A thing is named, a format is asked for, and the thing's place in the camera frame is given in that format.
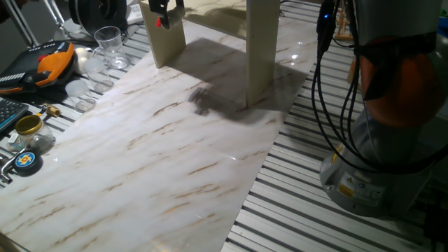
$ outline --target glass jar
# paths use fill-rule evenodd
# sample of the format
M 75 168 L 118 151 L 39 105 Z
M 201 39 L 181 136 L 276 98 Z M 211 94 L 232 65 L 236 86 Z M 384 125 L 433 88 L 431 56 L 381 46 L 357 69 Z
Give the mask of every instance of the glass jar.
M 19 119 L 15 124 L 15 130 L 25 146 L 38 151 L 41 155 L 47 153 L 55 145 L 56 138 L 51 129 L 37 115 L 28 115 Z

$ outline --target black clamp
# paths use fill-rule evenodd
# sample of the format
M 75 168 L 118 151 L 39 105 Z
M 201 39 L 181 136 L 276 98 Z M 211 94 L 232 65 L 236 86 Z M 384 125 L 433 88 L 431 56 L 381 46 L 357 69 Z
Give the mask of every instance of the black clamp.
M 154 12 L 159 17 L 160 24 L 165 29 L 169 29 L 169 19 L 168 19 L 168 2 L 169 0 L 149 0 L 149 9 L 151 12 Z M 185 7 L 183 5 L 183 0 L 176 0 L 176 6 Z

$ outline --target warning label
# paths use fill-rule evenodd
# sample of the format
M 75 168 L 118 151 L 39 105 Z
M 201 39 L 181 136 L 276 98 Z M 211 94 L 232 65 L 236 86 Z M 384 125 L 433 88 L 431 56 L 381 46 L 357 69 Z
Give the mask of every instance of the warning label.
M 377 206 L 384 194 L 385 187 L 372 185 L 360 181 L 355 176 L 346 172 L 341 178 L 337 191 L 353 199 L 354 201 L 368 206 Z

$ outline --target yellow warning label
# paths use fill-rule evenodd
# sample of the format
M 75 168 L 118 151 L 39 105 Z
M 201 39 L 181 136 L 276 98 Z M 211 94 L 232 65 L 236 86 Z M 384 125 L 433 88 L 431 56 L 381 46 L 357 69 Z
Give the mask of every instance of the yellow warning label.
M 337 151 L 337 152 L 340 152 L 340 151 L 341 151 L 341 148 L 342 148 L 342 145 L 339 145 L 339 146 L 336 148 L 336 151 Z M 334 164 L 334 163 L 336 162 L 336 159 L 337 159 L 337 154 L 336 154 L 336 153 L 333 153 L 333 158 L 332 158 L 332 160 L 331 160 L 331 163 Z
M 349 197 L 349 198 L 352 198 L 352 197 L 353 197 L 353 194 L 355 193 L 354 190 L 352 190 L 352 189 L 346 187 L 346 186 L 345 186 L 344 184 L 342 184 L 342 183 L 339 184 L 339 186 L 337 187 L 337 191 L 340 192 L 340 193 L 342 193 L 343 195 Z

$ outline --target wire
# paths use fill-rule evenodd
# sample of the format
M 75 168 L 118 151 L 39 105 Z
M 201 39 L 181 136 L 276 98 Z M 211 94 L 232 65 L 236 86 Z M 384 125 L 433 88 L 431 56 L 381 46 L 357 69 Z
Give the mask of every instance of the wire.
M 140 21 L 140 22 L 136 22 L 136 23 L 134 23 L 134 24 L 130 24 L 129 26 L 132 26 L 132 25 L 144 25 L 145 24 L 145 22 L 144 21 Z
M 349 3 L 348 3 L 347 10 L 349 11 L 349 14 L 351 17 L 355 17 L 354 6 L 351 1 L 349 1 Z M 335 22 L 335 18 L 336 18 L 335 13 L 333 13 L 333 16 L 332 16 L 333 22 Z M 355 49 L 357 49 L 357 48 L 359 48 L 359 39 L 358 39 L 358 33 L 357 33 L 357 28 L 356 28 L 356 21 L 351 22 L 351 25 L 352 25 L 351 30 L 352 30 L 352 34 L 353 34 L 353 40 L 355 43 L 354 47 L 355 47 Z M 329 42 L 328 41 L 319 41 L 319 43 L 322 43 L 323 45 L 325 45 L 325 43 L 329 43 Z M 438 152 L 436 152 L 428 157 L 425 157 L 424 159 L 422 159 L 420 161 L 413 162 L 410 164 L 405 164 L 405 165 L 390 165 L 390 164 L 382 164 L 382 163 L 378 164 L 377 162 L 373 162 L 373 161 L 363 157 L 356 149 L 353 137 L 351 135 L 351 117 L 353 114 L 354 102 L 356 100 L 356 93 L 357 93 L 357 90 L 355 87 L 357 86 L 357 84 L 359 82 L 359 70 L 360 70 L 360 65 L 361 65 L 360 55 L 359 55 L 358 51 L 355 50 L 355 55 L 356 55 L 356 59 L 357 59 L 356 60 L 356 69 L 355 69 L 355 73 L 353 75 L 351 88 L 349 89 L 349 92 L 347 93 L 346 101 L 344 101 L 344 107 L 345 107 L 345 106 L 347 106 L 348 99 L 351 94 L 352 97 L 351 97 L 351 103 L 350 103 L 349 114 L 348 114 L 348 123 L 347 123 L 348 136 L 349 136 L 350 143 L 347 143 L 345 137 L 342 137 L 339 134 L 339 132 L 337 131 L 336 127 L 334 126 L 334 124 L 331 120 L 330 114 L 326 109 L 325 101 L 323 100 L 323 93 L 322 93 L 322 88 L 321 88 L 321 60 L 322 60 L 323 54 L 324 54 L 324 52 L 321 52 L 320 50 L 318 50 L 316 70 L 314 72 L 313 83 L 312 83 L 312 87 L 311 87 L 311 103 L 313 106 L 314 115 L 316 117 L 318 127 L 319 127 L 325 141 L 331 147 L 333 152 L 343 162 L 347 163 L 348 165 L 352 166 L 355 169 L 358 169 L 358 170 L 364 171 L 364 172 L 377 173 L 377 174 L 415 174 L 418 172 L 422 172 L 425 169 L 431 167 L 431 165 L 440 161 L 442 158 L 444 158 L 445 156 L 448 155 L 448 144 L 447 144 L 442 149 L 440 149 Z M 348 161 L 345 157 L 343 157 L 340 154 L 340 152 L 333 146 L 333 144 L 329 140 L 328 135 L 326 134 L 326 132 L 322 126 L 321 120 L 319 118 L 319 115 L 318 115 L 318 112 L 316 109 L 316 98 L 315 98 L 316 86 L 318 87 L 318 96 L 319 96 L 319 99 L 321 100 L 323 113 L 326 116 L 326 119 L 328 120 L 328 124 L 330 125 L 332 131 L 335 133 L 337 138 L 342 142 L 342 144 L 344 144 L 344 147 L 347 150 L 349 150 L 356 158 L 358 158 L 359 160 L 364 162 L 367 166 L 369 166 L 370 167 L 369 169 L 366 169 L 364 167 L 359 167 L 358 165 L 355 165 L 352 162 Z M 370 132 L 368 132 L 368 134 L 369 134 L 370 143 L 371 143 L 372 149 L 374 151 L 374 154 L 377 156 L 377 154 L 375 153 L 375 149 L 373 148 L 374 146 L 372 143 L 372 138 L 370 136 Z
M 346 140 L 345 134 L 344 134 L 344 113 L 345 113 L 345 108 L 347 107 L 347 103 L 350 100 L 350 94 L 351 94 L 351 91 L 353 90 L 353 88 L 354 88 L 354 86 L 352 84 L 350 84 L 349 91 L 347 92 L 347 96 L 345 97 L 344 104 L 342 105 L 341 114 L 339 116 L 339 127 L 341 129 L 341 135 L 344 140 Z
M 341 43 L 337 42 L 336 38 L 333 37 L 333 41 L 340 47 L 343 48 L 355 48 L 355 45 L 342 45 Z
M 82 45 L 82 46 L 86 46 L 86 47 L 90 47 L 90 46 L 98 46 L 98 43 L 96 41 L 83 41 L 80 39 L 65 39 L 65 40 L 59 40 L 59 41 L 55 41 L 55 42 L 69 42 L 72 44 L 78 44 L 78 45 Z
M 301 3 L 299 3 L 299 2 L 296 2 L 296 1 L 291 1 L 291 0 L 283 0 L 283 1 L 280 1 L 280 4 L 284 4 L 284 3 L 294 3 L 294 4 L 301 4 Z M 283 11 L 281 11 L 280 10 L 280 17 L 284 17 L 285 16 L 285 13 L 283 13 Z

